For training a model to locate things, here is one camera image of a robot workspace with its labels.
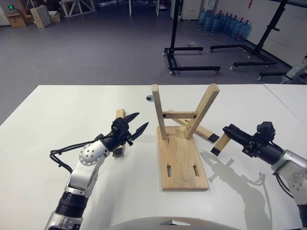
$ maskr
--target blue water jug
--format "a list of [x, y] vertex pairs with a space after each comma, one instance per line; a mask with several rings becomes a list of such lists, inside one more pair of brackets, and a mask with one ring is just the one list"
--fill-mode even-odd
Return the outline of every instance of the blue water jug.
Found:
[[229, 23], [232, 20], [232, 14], [230, 14], [230, 16], [225, 20], [225, 24], [223, 26], [223, 32], [226, 34], [227, 33], [227, 29], [229, 27]]
[[251, 30], [251, 26], [248, 24], [248, 22], [249, 20], [246, 20], [245, 24], [240, 27], [238, 33], [236, 34], [235, 40], [244, 41], [247, 38]]
[[217, 34], [218, 32], [220, 32], [221, 24], [222, 24], [222, 16], [220, 12], [220, 14], [217, 15], [215, 19], [213, 20], [210, 32], [214, 34]]
[[222, 19], [221, 30], [224, 28], [225, 22], [228, 19], [228, 14], [229, 14], [229, 12], [227, 12], [226, 15]]
[[197, 20], [198, 25], [203, 25], [205, 23], [205, 18], [206, 18], [206, 11], [203, 9], [202, 12], [200, 12]]
[[204, 25], [203, 25], [203, 29], [202, 29], [202, 30], [210, 31], [210, 30], [211, 30], [211, 27], [212, 27], [213, 19], [214, 19], [214, 16], [213, 16], [213, 14], [212, 14], [212, 12], [211, 12], [211, 13], [209, 14], [209, 16], [206, 17], [205, 23], [204, 23]]
[[238, 23], [234, 24], [230, 36], [235, 38], [236, 34], [238, 33], [238, 31], [240, 29], [240, 27], [243, 26], [243, 25], [244, 25], [243, 18], [241, 18], [241, 20]]
[[230, 35], [234, 25], [238, 22], [238, 20], [236, 19], [237, 15], [229, 22], [228, 28], [227, 28], [227, 34]]

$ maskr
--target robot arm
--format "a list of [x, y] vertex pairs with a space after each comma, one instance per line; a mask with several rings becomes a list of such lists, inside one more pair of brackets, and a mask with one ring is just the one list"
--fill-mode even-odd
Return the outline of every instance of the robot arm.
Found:
[[[241, 131], [231, 124], [223, 128], [225, 134], [243, 146], [242, 152], [250, 157], [259, 157], [271, 165], [281, 188], [294, 199], [303, 223], [307, 227], [307, 160], [289, 150], [283, 150], [273, 143], [275, 129], [271, 122], [263, 122], [257, 126], [253, 136]], [[287, 188], [281, 175], [288, 183]]]
[[[95, 138], [95, 141], [82, 147], [77, 166], [72, 171], [59, 204], [56, 210], [51, 213], [45, 230], [80, 229], [82, 216], [97, 181], [100, 166], [110, 155], [110, 152], [125, 144], [125, 142], [128, 142], [131, 146], [132, 141], [146, 129], [148, 122], [138, 128], [134, 135], [131, 135], [128, 131], [128, 123], [138, 114], [134, 113], [125, 118], [117, 118], [112, 124], [112, 131], [108, 135], [100, 134]], [[69, 171], [71, 169], [61, 161], [59, 166], [65, 166]]]

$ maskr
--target black metal stand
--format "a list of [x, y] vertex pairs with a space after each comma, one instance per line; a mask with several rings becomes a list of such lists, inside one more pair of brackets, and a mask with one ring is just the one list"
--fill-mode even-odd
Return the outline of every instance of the black metal stand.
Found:
[[261, 80], [263, 77], [269, 77], [269, 76], [283, 76], [287, 72], [261, 72], [259, 73], [258, 80]]
[[214, 74], [216, 74], [220, 70], [220, 66], [190, 66], [190, 67], [179, 67], [176, 63], [176, 59], [174, 57], [175, 51], [197, 51], [197, 54], [200, 54], [203, 50], [203, 47], [175, 47], [175, 39], [177, 32], [177, 24], [178, 24], [178, 15], [179, 15], [179, 7], [180, 0], [175, 0], [175, 9], [174, 9], [174, 22], [173, 22], [173, 31], [172, 31], [172, 40], [171, 47], [164, 48], [163, 56], [167, 57], [168, 65], [169, 65], [169, 74], [172, 75], [174, 71], [192, 71], [192, 70], [214, 70]]
[[271, 60], [269, 57], [264, 56], [261, 51], [264, 45], [265, 40], [268, 38], [270, 32], [272, 30], [279, 31], [279, 29], [275, 28], [279, 19], [281, 18], [285, 6], [288, 3], [288, 0], [282, 0], [274, 17], [272, 18], [270, 24], [267, 26], [267, 29], [265, 33], [263, 34], [260, 42], [256, 45], [256, 47], [253, 49], [247, 45], [226, 45], [226, 46], [211, 46], [210, 47], [210, 52], [212, 52], [214, 49], [222, 49], [222, 48], [234, 48], [234, 47], [240, 47], [244, 49], [245, 51], [249, 52], [252, 56], [258, 57], [261, 62], [254, 62], [254, 61], [249, 61], [249, 62], [234, 62], [232, 67], [230, 67], [230, 70], [234, 70], [235, 67], [238, 66], [269, 66], [269, 65], [276, 65], [277, 62]]

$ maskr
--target gray floor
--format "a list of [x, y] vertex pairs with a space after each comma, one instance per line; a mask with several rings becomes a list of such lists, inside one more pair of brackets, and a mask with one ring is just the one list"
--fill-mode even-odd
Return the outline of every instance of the gray floor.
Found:
[[149, 84], [254, 84], [278, 83], [280, 78], [257, 81], [262, 70], [287, 69], [283, 65], [238, 68], [245, 61], [240, 49], [208, 52], [209, 46], [233, 44], [224, 34], [209, 34], [196, 22], [180, 22], [177, 46], [196, 42], [202, 55], [178, 55], [179, 65], [221, 66], [221, 71], [189, 71], [169, 75], [162, 56], [170, 46], [172, 21], [168, 12], [155, 16], [155, 7], [127, 4], [64, 19], [46, 29], [33, 24], [19, 29], [0, 27], [0, 124], [40, 84], [55, 85], [149, 85]]

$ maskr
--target wood grain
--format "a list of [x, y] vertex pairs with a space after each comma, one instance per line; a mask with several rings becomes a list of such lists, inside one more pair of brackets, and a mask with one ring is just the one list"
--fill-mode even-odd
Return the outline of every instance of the wood grain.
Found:
[[162, 112], [164, 119], [191, 119], [197, 116], [197, 112], [175, 112], [167, 111]]
[[[124, 109], [118, 109], [118, 110], [116, 111], [116, 118], [119, 118], [119, 117], [124, 118], [125, 116], [126, 116], [126, 112], [125, 112]], [[116, 153], [116, 152], [121, 152], [121, 155], [119, 155], [119, 156], [124, 156], [125, 145], [119, 146], [114, 152], [115, 152], [115, 153]]]
[[[183, 126], [187, 126], [189, 123], [189, 119], [173, 119], [174, 121], [178, 122], [179, 124], [183, 125]], [[204, 138], [205, 140], [207, 140], [212, 134], [213, 132], [211, 132], [210, 130], [206, 129], [203, 126], [198, 126], [197, 129], [195, 130], [195, 133], [199, 136], [201, 136], [202, 138]]]
[[159, 127], [161, 129], [161, 137], [162, 137], [163, 140], [166, 140], [165, 124], [164, 124], [164, 120], [163, 120], [162, 106], [161, 106], [161, 101], [160, 101], [160, 94], [159, 94], [158, 85], [152, 85], [152, 93], [153, 93], [155, 110], [157, 112], [158, 123], [159, 123]]
[[219, 151], [222, 151], [225, 146], [228, 144], [228, 142], [230, 141], [230, 137], [226, 135], [226, 133], [224, 133], [220, 139], [218, 139], [217, 143], [215, 144], [214, 148], [216, 148]]
[[211, 104], [215, 100], [216, 96], [220, 92], [219, 87], [216, 84], [210, 84], [207, 88], [204, 96], [201, 99], [201, 102], [197, 106], [196, 112], [198, 112], [195, 119], [190, 119], [189, 124], [187, 125], [186, 129], [184, 130], [184, 135], [186, 139], [191, 139], [193, 133], [196, 131], [198, 125], [200, 124], [203, 117], [208, 112]]
[[165, 128], [167, 140], [157, 128], [162, 189], [207, 190], [209, 184], [194, 138], [185, 139], [184, 126]]

